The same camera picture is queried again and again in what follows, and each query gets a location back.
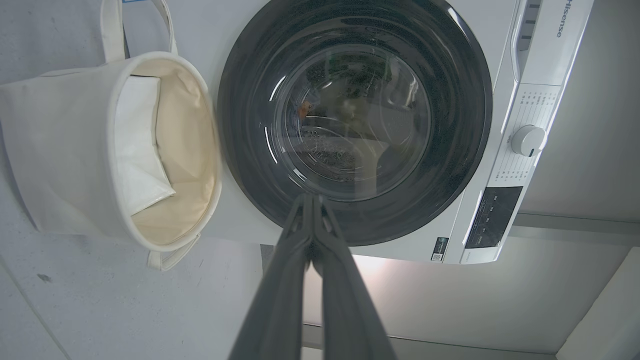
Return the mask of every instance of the laundry basket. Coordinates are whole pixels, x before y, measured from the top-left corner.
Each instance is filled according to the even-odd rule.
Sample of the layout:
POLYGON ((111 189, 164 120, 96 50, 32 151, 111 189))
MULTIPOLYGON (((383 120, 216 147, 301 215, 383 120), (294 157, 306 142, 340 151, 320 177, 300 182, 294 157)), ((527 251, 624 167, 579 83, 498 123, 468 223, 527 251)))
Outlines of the laundry basket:
POLYGON ((122 3, 103 0, 100 67, 48 72, 0 86, 0 122, 20 195, 38 230, 102 235, 151 250, 167 270, 199 238, 221 191, 220 142, 207 86, 177 55, 164 0, 153 0, 171 52, 125 60, 122 3), (156 142, 174 196, 130 216, 116 166, 114 120, 131 75, 160 78, 156 142), (163 257, 163 252, 173 252, 163 257))

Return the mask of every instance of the white fabric handle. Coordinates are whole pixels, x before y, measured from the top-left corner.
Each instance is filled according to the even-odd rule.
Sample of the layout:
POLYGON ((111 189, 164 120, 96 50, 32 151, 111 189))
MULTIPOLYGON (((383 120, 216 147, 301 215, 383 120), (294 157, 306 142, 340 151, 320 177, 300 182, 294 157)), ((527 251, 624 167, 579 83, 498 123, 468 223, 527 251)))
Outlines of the white fabric handle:
POLYGON ((164 258, 164 252, 150 251, 147 258, 147 266, 160 271, 167 271, 173 268, 184 256, 191 250, 193 245, 200 239, 200 234, 196 235, 196 238, 191 240, 187 245, 172 252, 169 256, 164 258))
MULTIPOLYGON (((156 6, 169 31, 169 52, 178 55, 178 47, 173 34, 171 14, 165 0, 151 0, 156 6)), ((100 9, 100 30, 105 61, 124 60, 124 31, 122 29, 122 0, 102 0, 100 9)))

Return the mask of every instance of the sticker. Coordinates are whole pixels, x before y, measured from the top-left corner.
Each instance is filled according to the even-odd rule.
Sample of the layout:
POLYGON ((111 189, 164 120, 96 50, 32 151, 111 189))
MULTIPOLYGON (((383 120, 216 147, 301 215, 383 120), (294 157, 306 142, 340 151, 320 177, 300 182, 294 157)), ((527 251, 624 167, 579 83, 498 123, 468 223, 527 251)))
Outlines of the sticker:
POLYGON ((436 240, 436 246, 433 248, 433 254, 431 255, 431 261, 442 261, 444 252, 447 250, 447 244, 449 238, 438 238, 436 240))

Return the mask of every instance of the white cloth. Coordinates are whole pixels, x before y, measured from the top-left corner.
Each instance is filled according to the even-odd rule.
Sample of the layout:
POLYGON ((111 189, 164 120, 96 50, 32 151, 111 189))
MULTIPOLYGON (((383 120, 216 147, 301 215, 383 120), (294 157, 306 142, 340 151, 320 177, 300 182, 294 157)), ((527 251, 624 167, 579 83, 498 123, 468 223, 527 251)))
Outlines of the white cloth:
POLYGON ((129 215, 175 194, 157 154, 160 79, 129 76, 116 106, 116 165, 129 215))

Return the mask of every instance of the front-load washing machine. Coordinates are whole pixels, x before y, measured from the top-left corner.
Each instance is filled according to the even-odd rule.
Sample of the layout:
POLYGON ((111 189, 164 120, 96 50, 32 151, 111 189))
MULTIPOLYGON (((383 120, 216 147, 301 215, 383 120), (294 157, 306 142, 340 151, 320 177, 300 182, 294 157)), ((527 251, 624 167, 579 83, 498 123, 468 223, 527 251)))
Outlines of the front-load washing machine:
POLYGON ((312 192, 354 254, 495 261, 592 2, 272 0, 221 75, 228 168, 202 235, 274 245, 312 192))

